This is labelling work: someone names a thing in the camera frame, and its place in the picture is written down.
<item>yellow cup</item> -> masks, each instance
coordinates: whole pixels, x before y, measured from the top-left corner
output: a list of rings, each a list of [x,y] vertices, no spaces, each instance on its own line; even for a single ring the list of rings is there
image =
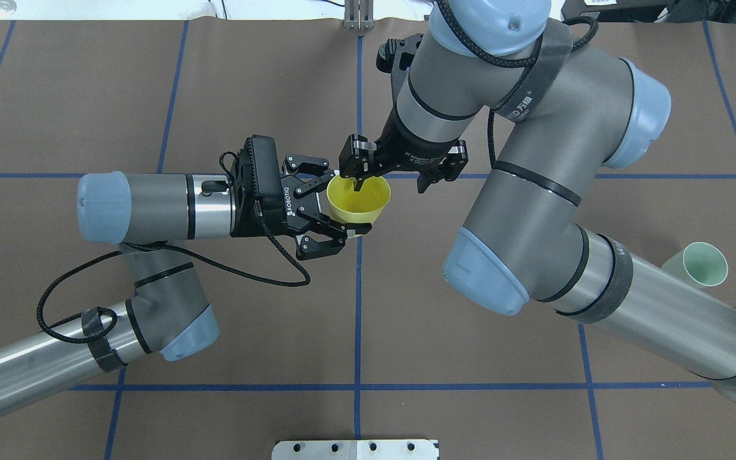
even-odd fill
[[[385,178],[368,178],[354,192],[354,183],[336,176],[325,189],[331,217],[343,224],[373,224],[391,200],[391,186]]]

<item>white bracket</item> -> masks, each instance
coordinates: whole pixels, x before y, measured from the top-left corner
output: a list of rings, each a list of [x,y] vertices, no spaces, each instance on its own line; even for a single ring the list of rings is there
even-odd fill
[[[374,0],[345,0],[346,29],[374,29]]]
[[[282,441],[272,460],[439,460],[438,440]]]

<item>blue cap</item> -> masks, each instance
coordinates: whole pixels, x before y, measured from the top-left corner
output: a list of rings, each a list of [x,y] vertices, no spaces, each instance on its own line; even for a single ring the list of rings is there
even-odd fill
[[[85,240],[118,244],[129,230],[132,196],[123,172],[86,174],[79,180],[76,207],[79,230]]]
[[[632,113],[621,145],[615,153],[604,161],[608,168],[625,168],[635,163],[649,148],[652,141],[657,140],[669,120],[672,99],[669,90],[623,59],[632,73]]]
[[[506,56],[522,50],[544,32],[550,0],[453,0],[459,25],[477,45],[494,56]],[[441,46],[464,56],[474,56],[456,38],[442,17],[439,6],[430,13],[430,33]]]
[[[195,353],[213,344],[220,335],[217,321],[214,318],[212,305],[207,306],[202,314],[195,318],[177,337],[161,349],[161,355],[167,361],[178,361],[178,359],[195,355]]]
[[[479,305],[514,315],[530,295],[501,259],[465,227],[441,269],[448,284]]]

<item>cup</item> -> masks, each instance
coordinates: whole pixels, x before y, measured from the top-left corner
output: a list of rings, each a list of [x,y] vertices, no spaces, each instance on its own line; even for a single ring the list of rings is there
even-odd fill
[[[335,176],[325,189],[329,213],[343,224],[373,224],[391,200],[391,186],[385,178],[368,178],[354,192],[351,180]]]
[[[684,247],[661,268],[672,277],[698,289],[718,286],[728,276],[728,262],[723,253],[702,241]]]

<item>white mounting plate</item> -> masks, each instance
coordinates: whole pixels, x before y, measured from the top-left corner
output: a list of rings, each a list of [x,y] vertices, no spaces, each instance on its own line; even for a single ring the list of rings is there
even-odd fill
[[[272,460],[439,460],[438,440],[282,441]]]

